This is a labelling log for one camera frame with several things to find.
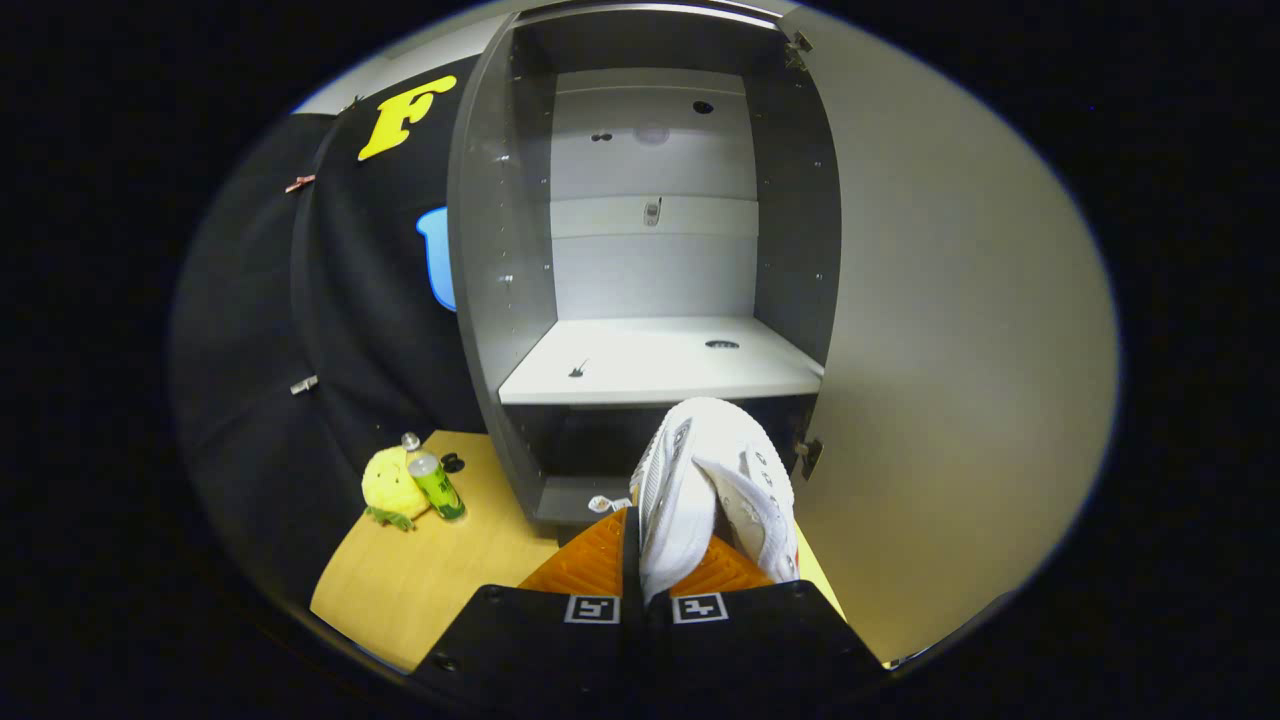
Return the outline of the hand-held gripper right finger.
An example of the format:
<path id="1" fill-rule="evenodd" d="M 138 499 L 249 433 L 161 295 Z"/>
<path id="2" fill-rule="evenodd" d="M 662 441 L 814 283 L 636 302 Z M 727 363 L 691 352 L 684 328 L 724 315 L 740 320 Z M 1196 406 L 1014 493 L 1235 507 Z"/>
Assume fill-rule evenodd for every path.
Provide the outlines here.
<path id="1" fill-rule="evenodd" d="M 814 583 L 772 583 L 718 537 L 649 602 L 645 642 L 664 701 L 832 701 L 887 675 Z"/>

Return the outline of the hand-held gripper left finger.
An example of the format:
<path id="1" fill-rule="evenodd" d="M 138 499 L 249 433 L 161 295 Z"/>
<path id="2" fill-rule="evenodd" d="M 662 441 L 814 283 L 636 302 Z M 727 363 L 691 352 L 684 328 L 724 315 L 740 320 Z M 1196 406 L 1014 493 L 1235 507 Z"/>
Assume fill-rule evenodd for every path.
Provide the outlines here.
<path id="1" fill-rule="evenodd" d="M 580 532 L 517 585 L 480 585 L 412 671 L 452 701 L 608 701 L 641 648 L 639 514 Z"/>

